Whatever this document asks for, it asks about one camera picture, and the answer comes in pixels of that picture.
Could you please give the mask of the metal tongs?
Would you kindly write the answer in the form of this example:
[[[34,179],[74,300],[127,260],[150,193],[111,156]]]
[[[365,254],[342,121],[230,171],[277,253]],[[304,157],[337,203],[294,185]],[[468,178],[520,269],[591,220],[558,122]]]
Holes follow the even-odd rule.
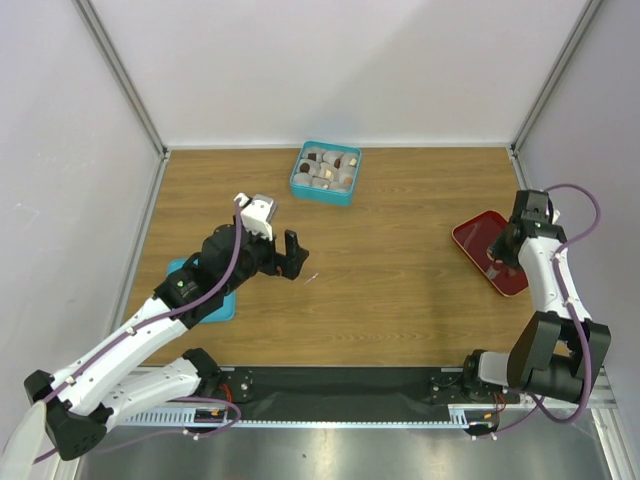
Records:
[[[499,259],[496,259],[490,251],[487,252],[487,257],[489,260],[489,265],[485,271],[485,275],[490,281],[493,281],[499,275],[503,267],[503,262]]]

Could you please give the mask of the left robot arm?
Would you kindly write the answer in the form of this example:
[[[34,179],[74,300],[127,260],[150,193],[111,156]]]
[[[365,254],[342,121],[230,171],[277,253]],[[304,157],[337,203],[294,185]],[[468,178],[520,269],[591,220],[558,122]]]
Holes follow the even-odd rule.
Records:
[[[242,220],[222,225],[158,285],[139,310],[80,359],[54,373],[36,370],[24,381],[31,403],[45,403],[45,431],[54,451],[74,460],[96,447],[122,420],[166,401],[213,398],[219,367],[201,348],[190,349],[157,376],[127,382],[128,374],[161,347],[222,307],[227,296],[258,273],[296,279],[308,250],[294,231],[277,252],[268,228]]]

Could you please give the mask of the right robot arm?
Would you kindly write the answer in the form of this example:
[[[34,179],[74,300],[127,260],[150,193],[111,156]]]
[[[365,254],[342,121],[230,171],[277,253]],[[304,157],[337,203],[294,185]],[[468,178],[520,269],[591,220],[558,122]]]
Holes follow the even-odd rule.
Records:
[[[580,299],[568,263],[572,243],[547,191],[517,192],[486,257],[494,274],[525,276],[534,312],[510,352],[476,350],[467,357],[460,377],[467,399],[482,402],[501,386],[586,406],[611,333]]]

